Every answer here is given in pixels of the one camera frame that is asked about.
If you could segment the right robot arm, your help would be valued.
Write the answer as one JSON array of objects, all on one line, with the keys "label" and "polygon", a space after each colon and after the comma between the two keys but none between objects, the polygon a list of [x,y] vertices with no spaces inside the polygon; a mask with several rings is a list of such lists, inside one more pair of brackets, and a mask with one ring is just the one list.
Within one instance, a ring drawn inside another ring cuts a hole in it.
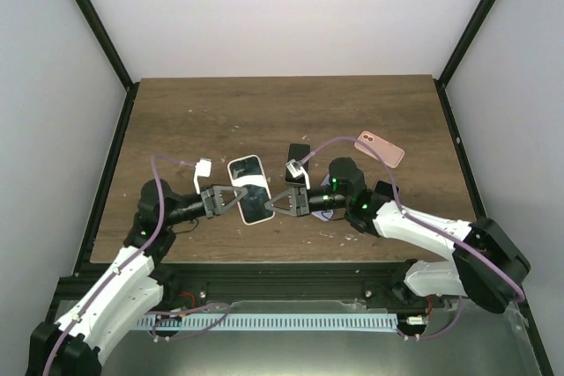
[{"label": "right robot arm", "polygon": [[327,184],[291,187],[264,207],[293,217],[342,209],[359,233],[403,241],[439,256],[439,262],[410,262],[391,286],[394,302],[403,308],[425,296],[446,295],[503,313],[511,302],[525,299],[522,284],[531,266],[497,222],[489,217],[449,219],[407,208],[399,203],[395,185],[380,181],[369,188],[350,158],[330,162]]}]

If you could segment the pink phone case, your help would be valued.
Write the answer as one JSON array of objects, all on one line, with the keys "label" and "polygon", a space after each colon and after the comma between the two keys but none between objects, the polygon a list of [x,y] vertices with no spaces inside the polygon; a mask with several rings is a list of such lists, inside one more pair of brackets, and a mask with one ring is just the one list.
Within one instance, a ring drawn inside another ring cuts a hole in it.
[{"label": "pink phone case", "polygon": [[392,169],[397,168],[404,158],[403,149],[370,131],[361,132],[354,147]]}]

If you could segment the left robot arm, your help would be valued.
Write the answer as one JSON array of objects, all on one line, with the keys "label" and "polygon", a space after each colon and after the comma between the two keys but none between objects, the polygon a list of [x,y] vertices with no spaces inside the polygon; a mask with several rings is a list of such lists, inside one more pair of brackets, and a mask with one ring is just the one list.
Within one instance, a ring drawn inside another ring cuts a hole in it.
[{"label": "left robot arm", "polygon": [[42,322],[29,343],[29,375],[99,375],[113,349],[154,307],[173,307],[180,284],[162,260],[175,225],[225,214],[245,188],[212,185],[189,195],[164,180],[141,188],[132,227],[98,281],[56,322]]}]

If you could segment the metal sheet plate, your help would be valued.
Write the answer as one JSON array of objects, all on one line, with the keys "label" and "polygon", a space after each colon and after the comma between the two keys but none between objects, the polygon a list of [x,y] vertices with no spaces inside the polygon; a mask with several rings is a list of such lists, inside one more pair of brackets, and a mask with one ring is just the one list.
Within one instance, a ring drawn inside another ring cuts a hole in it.
[{"label": "metal sheet plate", "polygon": [[369,332],[209,332],[156,343],[144,331],[120,342],[105,375],[539,375],[528,324],[516,311],[465,304],[431,340]]}]

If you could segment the lavender phone case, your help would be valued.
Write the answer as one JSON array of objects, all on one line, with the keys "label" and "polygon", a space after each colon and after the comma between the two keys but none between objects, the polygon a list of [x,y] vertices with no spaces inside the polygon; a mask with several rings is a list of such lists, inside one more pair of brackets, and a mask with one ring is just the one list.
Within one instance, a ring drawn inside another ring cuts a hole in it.
[{"label": "lavender phone case", "polygon": [[[330,185],[330,176],[327,174],[325,176],[325,178],[323,179],[321,186],[329,186]],[[334,215],[334,210],[321,210],[321,211],[313,211],[312,215],[320,220],[322,220],[323,222],[328,222],[331,221],[333,215]]]}]

